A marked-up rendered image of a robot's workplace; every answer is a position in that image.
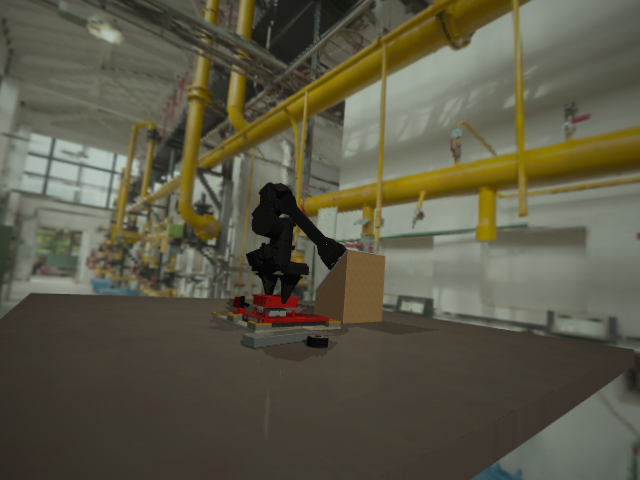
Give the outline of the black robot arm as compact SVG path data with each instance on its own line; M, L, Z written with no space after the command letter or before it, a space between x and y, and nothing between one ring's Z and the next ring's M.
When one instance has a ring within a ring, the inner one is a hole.
M337 263L347 250L343 244L325 237L319 229L297 207L293 192L284 184L267 183L259 192L260 204L255 208L252 219L252 230L255 234L270 240L286 240L292 242L293 227L296 224L317 246L318 255L329 270ZM279 217L286 214L289 217ZM270 245L262 243L260 249L246 254L249 266L260 265L270 259L277 260L274 242ZM337 261L336 261L337 260Z

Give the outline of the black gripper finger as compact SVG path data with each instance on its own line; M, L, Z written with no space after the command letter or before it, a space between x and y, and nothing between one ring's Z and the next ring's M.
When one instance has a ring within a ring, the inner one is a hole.
M278 275L281 280L281 303L285 304L295 286L303 276Z
M263 283L265 295L273 295L278 276L277 274L265 274L265 273L255 273L258 275Z

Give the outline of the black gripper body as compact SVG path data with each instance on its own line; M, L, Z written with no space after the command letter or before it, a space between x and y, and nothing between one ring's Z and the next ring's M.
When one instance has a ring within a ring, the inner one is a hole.
M252 265L251 271L258 271L258 273L274 274L277 271L281 271L283 275L300 276L308 275L309 267L306 263L291 262L291 250L295 250L295 246L292 246L291 241L286 240L270 240L274 242L274 247L277 250L277 260L272 259L265 261L260 265Z

